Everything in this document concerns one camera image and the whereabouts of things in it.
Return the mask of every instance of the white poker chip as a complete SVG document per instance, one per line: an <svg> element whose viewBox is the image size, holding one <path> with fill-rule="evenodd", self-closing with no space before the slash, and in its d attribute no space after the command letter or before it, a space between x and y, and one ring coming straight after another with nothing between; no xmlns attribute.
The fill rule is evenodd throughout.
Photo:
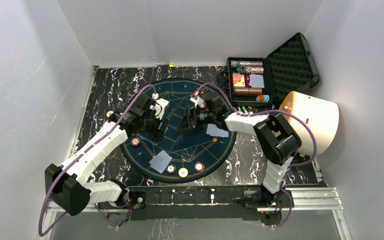
<svg viewBox="0 0 384 240"><path fill-rule="evenodd" d="M185 167L180 168L178 173L181 178L186 178L188 176L188 170Z"/></svg>

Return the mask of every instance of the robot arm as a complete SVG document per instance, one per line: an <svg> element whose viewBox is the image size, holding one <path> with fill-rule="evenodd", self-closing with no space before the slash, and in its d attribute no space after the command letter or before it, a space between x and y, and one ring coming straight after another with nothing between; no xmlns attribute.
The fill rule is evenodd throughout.
<svg viewBox="0 0 384 240"><path fill-rule="evenodd" d="M293 156L301 146L301 139L282 114L250 117L233 112L217 93L208 93L204 98L197 94L191 97L177 130L194 133L202 130L204 124L216 124L220 129L242 132L256 136L267 157L267 169L261 185L261 203L270 205L284 187L284 177Z"/></svg>
<svg viewBox="0 0 384 240"><path fill-rule="evenodd" d="M129 112L124 113L117 126L122 113L112 113L99 132L75 155L59 166L51 164L46 168L45 185L48 191L54 179L81 156L58 181L50 198L72 216L79 214L88 204L114 202L120 207L124 206L129 201L127 186L116 179L106 182L87 182L87 180L102 161L132 134L141 134L150 141L160 143L168 124L168 120L163 119L168 106L169 102L162 98L158 99L158 94L153 94L152 99L141 95Z"/></svg>

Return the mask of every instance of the poker chip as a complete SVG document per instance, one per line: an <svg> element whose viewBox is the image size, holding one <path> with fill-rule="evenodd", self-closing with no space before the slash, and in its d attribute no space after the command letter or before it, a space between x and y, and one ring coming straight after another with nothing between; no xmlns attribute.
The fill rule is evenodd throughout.
<svg viewBox="0 0 384 240"><path fill-rule="evenodd" d="M202 164L201 162L196 162L195 163L195 170L198 171L198 172L202 172L204 170L204 164Z"/></svg>
<svg viewBox="0 0 384 240"><path fill-rule="evenodd" d="M181 178L186 178L188 176L188 170L185 167L180 168L178 173Z"/></svg>
<svg viewBox="0 0 384 240"><path fill-rule="evenodd" d="M168 165L165 170L167 173L172 174L176 171L176 167L173 164Z"/></svg>
<svg viewBox="0 0 384 240"><path fill-rule="evenodd" d="M134 137L132 140L131 140L131 144L133 146L137 146L141 143L141 140L139 139L139 137Z"/></svg>

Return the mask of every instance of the white wall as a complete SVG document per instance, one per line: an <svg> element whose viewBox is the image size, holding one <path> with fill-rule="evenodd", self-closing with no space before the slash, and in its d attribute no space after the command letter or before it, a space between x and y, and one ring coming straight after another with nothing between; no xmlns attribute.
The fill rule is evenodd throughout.
<svg viewBox="0 0 384 240"><path fill-rule="evenodd" d="M305 33L340 123L320 157L353 239L384 239L384 1L325 0Z"/></svg>
<svg viewBox="0 0 384 240"><path fill-rule="evenodd" d="M67 156L92 75L56 0L0 0L0 240L37 239L44 170Z"/></svg>
<svg viewBox="0 0 384 240"><path fill-rule="evenodd" d="M322 0L58 0L92 64L223 65L265 57L307 29Z"/></svg>

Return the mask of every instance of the screw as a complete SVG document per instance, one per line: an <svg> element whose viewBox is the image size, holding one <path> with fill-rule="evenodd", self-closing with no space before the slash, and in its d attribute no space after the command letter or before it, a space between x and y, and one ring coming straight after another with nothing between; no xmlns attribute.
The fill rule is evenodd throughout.
<svg viewBox="0 0 384 240"><path fill-rule="evenodd" d="M114 111L108 111L106 112L106 117L109 118L111 115L113 115Z"/></svg>

